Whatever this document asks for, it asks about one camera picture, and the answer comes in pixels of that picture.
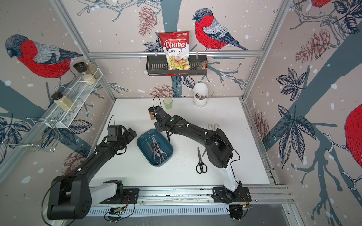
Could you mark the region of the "blue handled scissors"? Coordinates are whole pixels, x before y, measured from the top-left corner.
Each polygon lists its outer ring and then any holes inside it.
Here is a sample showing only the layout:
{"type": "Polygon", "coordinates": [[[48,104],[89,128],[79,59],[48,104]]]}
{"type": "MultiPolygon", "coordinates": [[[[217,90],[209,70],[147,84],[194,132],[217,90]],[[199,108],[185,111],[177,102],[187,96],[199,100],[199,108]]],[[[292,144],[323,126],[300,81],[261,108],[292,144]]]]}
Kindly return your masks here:
{"type": "Polygon", "coordinates": [[[168,158],[168,155],[163,152],[163,151],[155,151],[154,152],[154,161],[157,163],[157,164],[161,164],[162,162],[164,162],[166,159],[168,158]]]}

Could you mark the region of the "pink handled scissors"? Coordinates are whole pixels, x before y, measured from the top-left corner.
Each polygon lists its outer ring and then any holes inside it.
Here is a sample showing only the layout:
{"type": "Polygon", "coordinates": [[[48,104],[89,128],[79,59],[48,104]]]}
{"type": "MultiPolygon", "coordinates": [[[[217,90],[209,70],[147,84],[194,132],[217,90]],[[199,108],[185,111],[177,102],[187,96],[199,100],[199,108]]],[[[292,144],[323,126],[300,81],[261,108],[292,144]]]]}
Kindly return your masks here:
{"type": "Polygon", "coordinates": [[[155,143],[150,144],[147,142],[148,149],[150,151],[150,155],[152,157],[152,161],[157,163],[157,156],[156,156],[156,146],[155,143]]]}

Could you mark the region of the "black scissors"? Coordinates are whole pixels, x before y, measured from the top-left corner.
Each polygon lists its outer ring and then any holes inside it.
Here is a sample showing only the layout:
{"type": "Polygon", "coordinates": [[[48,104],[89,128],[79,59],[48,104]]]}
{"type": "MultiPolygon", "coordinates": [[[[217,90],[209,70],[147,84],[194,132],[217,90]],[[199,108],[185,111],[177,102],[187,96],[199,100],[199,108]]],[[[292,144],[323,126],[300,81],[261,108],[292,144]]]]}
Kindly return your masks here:
{"type": "Polygon", "coordinates": [[[153,143],[155,143],[156,151],[158,151],[159,148],[160,148],[160,145],[159,145],[159,143],[157,142],[157,140],[155,139],[155,137],[152,137],[152,141],[153,141],[153,143]]]}
{"type": "Polygon", "coordinates": [[[202,161],[202,156],[200,149],[198,147],[198,164],[196,165],[196,172],[198,174],[205,174],[207,173],[207,166],[202,161]]]}

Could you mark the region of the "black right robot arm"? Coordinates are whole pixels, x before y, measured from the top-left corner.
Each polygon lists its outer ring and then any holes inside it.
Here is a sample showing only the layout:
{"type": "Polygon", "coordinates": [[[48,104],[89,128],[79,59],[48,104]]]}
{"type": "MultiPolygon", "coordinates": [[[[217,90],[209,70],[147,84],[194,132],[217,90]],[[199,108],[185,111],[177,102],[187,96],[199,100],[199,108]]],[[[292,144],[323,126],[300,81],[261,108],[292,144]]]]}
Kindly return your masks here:
{"type": "Polygon", "coordinates": [[[185,136],[201,144],[206,150],[209,161],[220,169],[223,186],[231,192],[237,190],[239,182],[231,163],[234,148],[223,130],[204,129],[178,115],[170,116],[160,106],[154,107],[152,115],[156,118],[154,125],[158,132],[165,131],[168,136],[171,134],[185,136]]]}

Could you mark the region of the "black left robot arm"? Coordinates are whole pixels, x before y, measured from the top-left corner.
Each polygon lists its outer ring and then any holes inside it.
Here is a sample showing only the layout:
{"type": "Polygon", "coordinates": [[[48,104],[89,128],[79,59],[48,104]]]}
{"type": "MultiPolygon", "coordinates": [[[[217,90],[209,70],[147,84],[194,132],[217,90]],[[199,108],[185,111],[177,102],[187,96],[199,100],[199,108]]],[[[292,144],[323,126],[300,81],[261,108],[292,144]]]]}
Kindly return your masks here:
{"type": "Polygon", "coordinates": [[[49,190],[49,220],[83,219],[91,208],[107,199],[127,198],[120,180],[106,181],[97,187],[89,184],[101,167],[115,155],[126,150],[136,137],[133,129],[123,125],[108,127],[108,135],[96,146],[94,153],[65,176],[56,177],[49,190]]]}

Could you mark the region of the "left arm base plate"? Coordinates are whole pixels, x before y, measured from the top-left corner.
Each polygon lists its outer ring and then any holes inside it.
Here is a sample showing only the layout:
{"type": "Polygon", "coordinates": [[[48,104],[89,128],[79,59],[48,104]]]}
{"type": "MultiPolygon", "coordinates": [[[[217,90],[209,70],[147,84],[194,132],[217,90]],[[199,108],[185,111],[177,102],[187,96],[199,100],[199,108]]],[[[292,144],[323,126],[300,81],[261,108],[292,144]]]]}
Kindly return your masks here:
{"type": "Polygon", "coordinates": [[[116,193],[113,197],[105,199],[101,204],[136,204],[139,191],[139,188],[124,188],[122,194],[116,193]]]}

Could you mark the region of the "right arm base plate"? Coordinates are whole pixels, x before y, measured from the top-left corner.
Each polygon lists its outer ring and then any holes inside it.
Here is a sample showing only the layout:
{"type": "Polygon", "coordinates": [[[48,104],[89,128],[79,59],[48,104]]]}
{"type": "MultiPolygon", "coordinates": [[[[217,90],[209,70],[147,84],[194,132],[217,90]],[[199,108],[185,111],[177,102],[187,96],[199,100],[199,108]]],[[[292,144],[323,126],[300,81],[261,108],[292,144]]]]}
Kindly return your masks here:
{"type": "Polygon", "coordinates": [[[248,187],[238,185],[235,191],[230,191],[223,187],[213,187],[211,194],[215,203],[230,204],[233,202],[252,202],[250,191],[248,187]]]}

